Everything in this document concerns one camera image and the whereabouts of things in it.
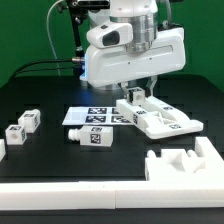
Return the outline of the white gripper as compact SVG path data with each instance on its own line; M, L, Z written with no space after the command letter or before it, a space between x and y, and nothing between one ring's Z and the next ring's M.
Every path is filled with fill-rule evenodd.
M118 84L124 99L130 100L128 81L150 77L146 96L152 96L156 75L181 70L186 62L184 29L173 28L157 33L148 50L129 52L134 29L128 23L101 24L87 32L90 46L85 55L85 80L95 88Z

